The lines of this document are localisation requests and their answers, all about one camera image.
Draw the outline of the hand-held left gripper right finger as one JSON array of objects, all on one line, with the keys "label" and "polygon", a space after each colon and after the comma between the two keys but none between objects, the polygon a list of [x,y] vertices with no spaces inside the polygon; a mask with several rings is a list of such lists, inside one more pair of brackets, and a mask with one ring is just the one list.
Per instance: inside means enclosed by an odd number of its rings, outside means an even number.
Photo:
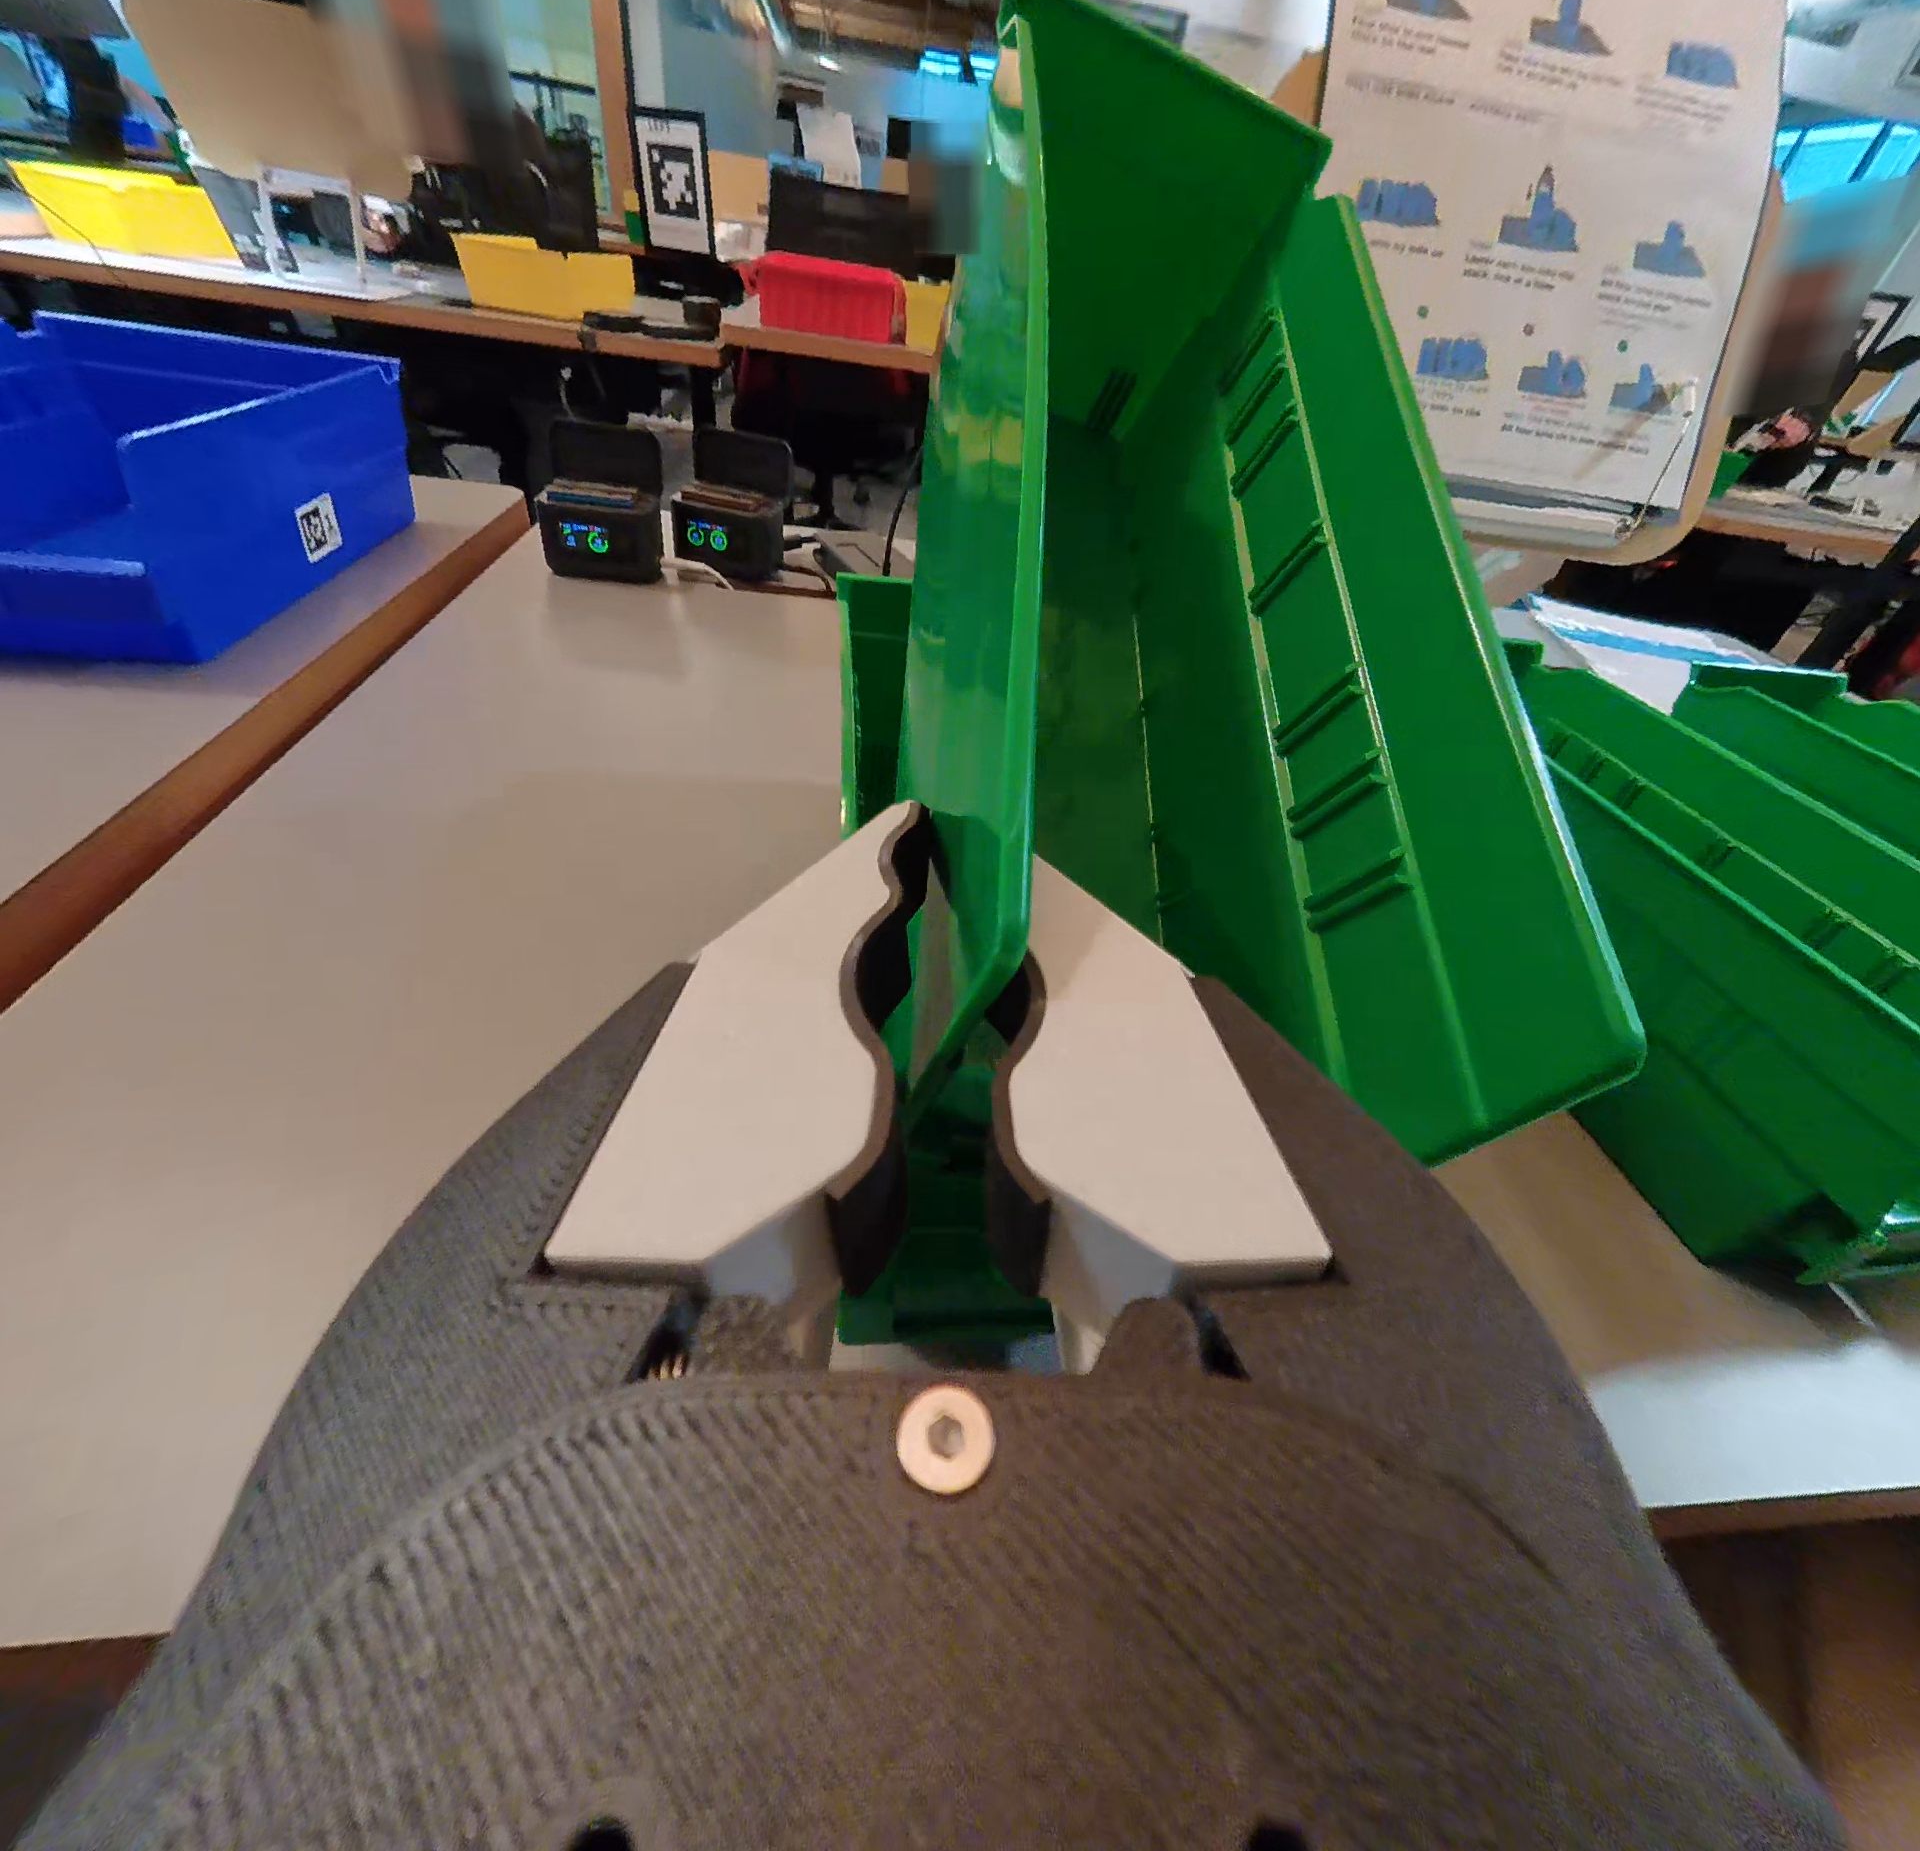
[{"label": "hand-held left gripper right finger", "polygon": [[1059,1342],[1104,1342],[1140,1301],[1321,1279],[1306,1190],[1196,981],[1054,868],[991,1088],[987,1241]]}]

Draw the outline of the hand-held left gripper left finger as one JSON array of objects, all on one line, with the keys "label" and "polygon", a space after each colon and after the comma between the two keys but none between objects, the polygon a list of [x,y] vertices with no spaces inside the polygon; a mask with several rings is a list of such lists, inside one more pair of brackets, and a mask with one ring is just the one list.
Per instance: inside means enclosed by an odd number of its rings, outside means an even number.
[{"label": "hand-held left gripper left finger", "polygon": [[899,803],[707,943],[543,1252],[707,1295],[868,1290],[906,1228],[900,1079],[931,822]]}]

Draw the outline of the grey desk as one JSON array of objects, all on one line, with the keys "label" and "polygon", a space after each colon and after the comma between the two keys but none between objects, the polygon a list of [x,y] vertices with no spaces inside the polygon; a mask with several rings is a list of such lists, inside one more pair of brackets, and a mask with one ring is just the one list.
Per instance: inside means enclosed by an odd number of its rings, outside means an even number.
[{"label": "grey desk", "polygon": [[413,494],[397,537],[207,664],[4,662],[4,1008],[530,527],[496,483],[415,478]]},{"label": "grey desk", "polygon": [[523,539],[4,1012],[4,1647],[177,1623],[437,1178],[837,840],[837,624]]}]

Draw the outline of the black device with green lights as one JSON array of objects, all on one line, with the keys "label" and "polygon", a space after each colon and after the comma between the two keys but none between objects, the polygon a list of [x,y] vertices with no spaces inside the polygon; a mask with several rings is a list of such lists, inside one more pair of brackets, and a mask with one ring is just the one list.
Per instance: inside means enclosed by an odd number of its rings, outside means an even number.
[{"label": "black device with green lights", "polygon": [[657,435],[563,417],[549,427],[549,460],[550,476],[534,503],[549,570],[586,581],[662,581]]},{"label": "black device with green lights", "polygon": [[780,438],[702,426],[691,438],[691,478],[669,501],[677,561],[729,581],[761,584],[783,568],[794,456]]}]

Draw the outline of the white paper with blue print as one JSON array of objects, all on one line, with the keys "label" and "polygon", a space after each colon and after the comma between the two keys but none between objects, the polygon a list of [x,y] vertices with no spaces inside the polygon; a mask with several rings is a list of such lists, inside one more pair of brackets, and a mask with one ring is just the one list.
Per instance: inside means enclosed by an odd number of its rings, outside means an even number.
[{"label": "white paper with blue print", "polygon": [[1588,673],[1633,693],[1678,693],[1696,664],[1711,662],[1711,640],[1673,638],[1651,628],[1608,624],[1595,615],[1548,602],[1541,610],[1534,595],[1492,613],[1500,638],[1521,646],[1523,662],[1539,667]]}]

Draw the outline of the blue plastic bin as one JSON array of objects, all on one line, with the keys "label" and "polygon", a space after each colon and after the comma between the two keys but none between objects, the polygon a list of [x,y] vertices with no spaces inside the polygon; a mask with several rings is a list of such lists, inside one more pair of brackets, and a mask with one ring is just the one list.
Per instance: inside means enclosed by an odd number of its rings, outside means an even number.
[{"label": "blue plastic bin", "polygon": [[2,647],[209,662],[415,521],[401,364],[40,312],[2,330]]}]

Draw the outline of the red plastic bin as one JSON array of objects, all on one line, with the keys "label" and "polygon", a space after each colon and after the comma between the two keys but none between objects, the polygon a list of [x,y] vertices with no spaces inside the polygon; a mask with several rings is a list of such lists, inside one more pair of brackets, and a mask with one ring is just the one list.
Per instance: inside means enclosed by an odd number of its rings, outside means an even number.
[{"label": "red plastic bin", "polygon": [[906,288],[891,269],[817,252],[760,252],[743,281],[767,330],[904,344]]}]

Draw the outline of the long wooden workbench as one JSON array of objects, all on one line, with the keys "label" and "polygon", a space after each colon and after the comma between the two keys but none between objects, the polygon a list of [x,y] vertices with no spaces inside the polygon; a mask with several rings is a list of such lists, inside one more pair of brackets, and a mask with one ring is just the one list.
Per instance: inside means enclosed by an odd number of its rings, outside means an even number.
[{"label": "long wooden workbench", "polygon": [[642,332],[594,330],[572,321],[478,306],[437,294],[384,294],[348,287],[323,290],[298,279],[271,279],[242,265],[166,256],[96,252],[56,238],[29,236],[2,245],[5,274],[36,279],[69,279],[123,292],[244,305],[263,310],[310,310],[386,328],[467,335],[489,344],[516,344],[558,352],[586,352],[687,370],[718,371],[738,355],[794,355],[864,371],[902,371],[927,379],[938,370],[938,350],[909,344],[863,344],[816,332],[763,328],[752,312],[724,315],[718,337],[673,339]]}]

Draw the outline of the yellow plastic bin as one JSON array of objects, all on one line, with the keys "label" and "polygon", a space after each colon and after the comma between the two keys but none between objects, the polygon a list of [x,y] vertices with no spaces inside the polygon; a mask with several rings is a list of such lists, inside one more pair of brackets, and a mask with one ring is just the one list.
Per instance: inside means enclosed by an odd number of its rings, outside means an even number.
[{"label": "yellow plastic bin", "polygon": [[242,252],[193,180],[128,168],[9,159],[43,233],[92,252],[240,265]]},{"label": "yellow plastic bin", "polygon": [[453,252],[475,306],[579,325],[590,312],[630,312],[628,252],[565,252],[532,236],[453,233]]}]

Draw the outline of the wooden table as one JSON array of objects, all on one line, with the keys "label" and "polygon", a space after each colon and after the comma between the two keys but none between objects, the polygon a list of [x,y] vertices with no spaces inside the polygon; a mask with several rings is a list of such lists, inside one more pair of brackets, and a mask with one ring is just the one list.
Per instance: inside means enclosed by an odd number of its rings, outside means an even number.
[{"label": "wooden table", "polygon": [[1887,557],[1904,527],[1817,509],[1790,494],[1723,494],[1707,501],[1696,532],[1777,545],[1801,559],[1868,566]]}]

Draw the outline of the black and white marker sign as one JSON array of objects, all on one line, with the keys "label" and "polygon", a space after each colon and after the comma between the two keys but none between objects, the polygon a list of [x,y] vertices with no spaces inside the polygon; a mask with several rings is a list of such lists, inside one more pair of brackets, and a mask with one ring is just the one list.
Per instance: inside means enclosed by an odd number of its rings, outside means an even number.
[{"label": "black and white marker sign", "polygon": [[632,142],[637,242],[648,252],[715,256],[704,113],[633,106]]}]

